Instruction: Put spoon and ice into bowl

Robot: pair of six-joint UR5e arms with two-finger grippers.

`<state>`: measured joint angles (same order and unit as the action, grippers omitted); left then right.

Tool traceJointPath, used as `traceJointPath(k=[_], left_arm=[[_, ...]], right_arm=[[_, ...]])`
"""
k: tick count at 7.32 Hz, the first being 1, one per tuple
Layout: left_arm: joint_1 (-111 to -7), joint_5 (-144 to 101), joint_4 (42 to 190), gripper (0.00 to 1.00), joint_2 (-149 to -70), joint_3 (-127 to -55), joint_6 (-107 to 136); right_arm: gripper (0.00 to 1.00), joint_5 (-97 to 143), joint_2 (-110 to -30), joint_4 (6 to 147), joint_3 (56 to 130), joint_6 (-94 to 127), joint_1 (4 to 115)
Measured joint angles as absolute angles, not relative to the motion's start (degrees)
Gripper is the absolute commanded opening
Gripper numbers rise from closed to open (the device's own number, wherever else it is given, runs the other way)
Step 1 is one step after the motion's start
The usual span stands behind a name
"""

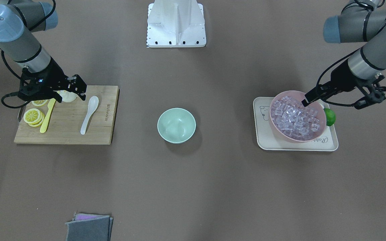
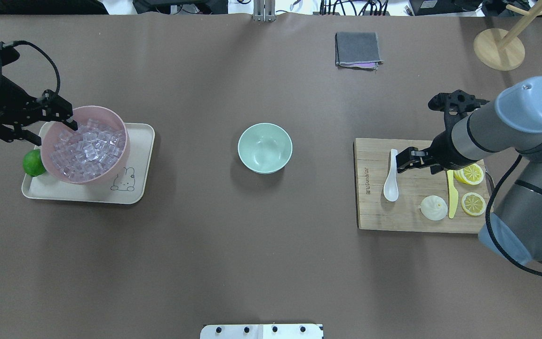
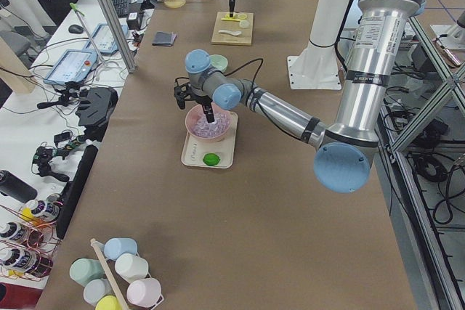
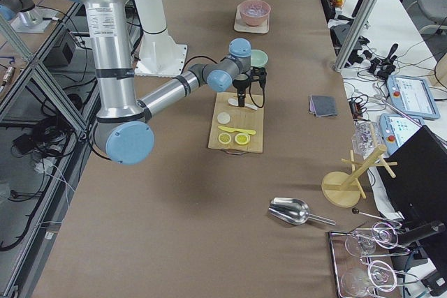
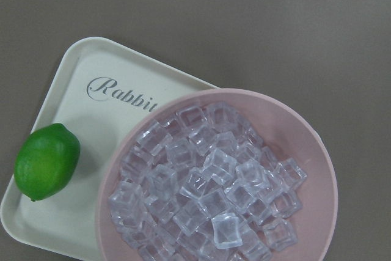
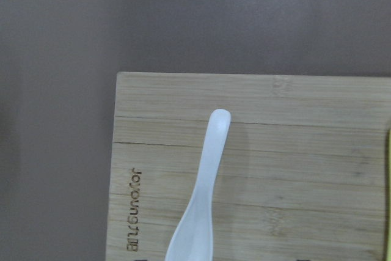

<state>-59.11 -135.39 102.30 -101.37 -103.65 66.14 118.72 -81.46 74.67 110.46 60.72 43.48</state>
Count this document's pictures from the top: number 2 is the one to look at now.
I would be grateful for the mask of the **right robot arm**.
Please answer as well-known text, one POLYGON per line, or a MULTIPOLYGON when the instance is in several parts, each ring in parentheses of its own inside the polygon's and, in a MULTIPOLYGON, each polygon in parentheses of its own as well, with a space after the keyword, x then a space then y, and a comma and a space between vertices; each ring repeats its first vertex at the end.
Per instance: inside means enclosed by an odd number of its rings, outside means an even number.
POLYGON ((445 131, 428 148, 406 148, 397 172, 461 170, 513 148, 518 158, 495 185, 478 234, 484 246, 517 268, 542 277, 542 76, 501 92, 492 101, 462 90, 428 102, 444 114, 445 131))

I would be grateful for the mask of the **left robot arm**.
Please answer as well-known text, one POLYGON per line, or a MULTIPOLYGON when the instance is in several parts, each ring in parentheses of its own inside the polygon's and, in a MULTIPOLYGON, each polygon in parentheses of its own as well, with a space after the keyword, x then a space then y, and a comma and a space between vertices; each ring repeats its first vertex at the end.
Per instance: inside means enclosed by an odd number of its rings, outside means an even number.
POLYGON ((35 122, 56 121, 76 131, 78 123, 73 119, 72 105, 59 95, 61 79, 54 61, 41 48, 25 40, 9 43, 0 41, 0 140, 11 143, 15 140, 29 141, 41 146, 41 138, 25 127, 35 122), (21 86, 3 75, 2 69, 19 60, 16 47, 26 45, 41 53, 51 64, 56 76, 56 89, 44 90, 37 98, 29 95, 21 86))

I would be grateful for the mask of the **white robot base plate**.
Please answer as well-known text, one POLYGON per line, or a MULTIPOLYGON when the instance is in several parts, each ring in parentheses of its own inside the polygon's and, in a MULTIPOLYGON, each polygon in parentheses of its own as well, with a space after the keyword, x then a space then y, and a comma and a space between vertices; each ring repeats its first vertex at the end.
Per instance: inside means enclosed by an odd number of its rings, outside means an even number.
POLYGON ((210 324, 200 339, 323 339, 323 325, 314 323, 210 324))

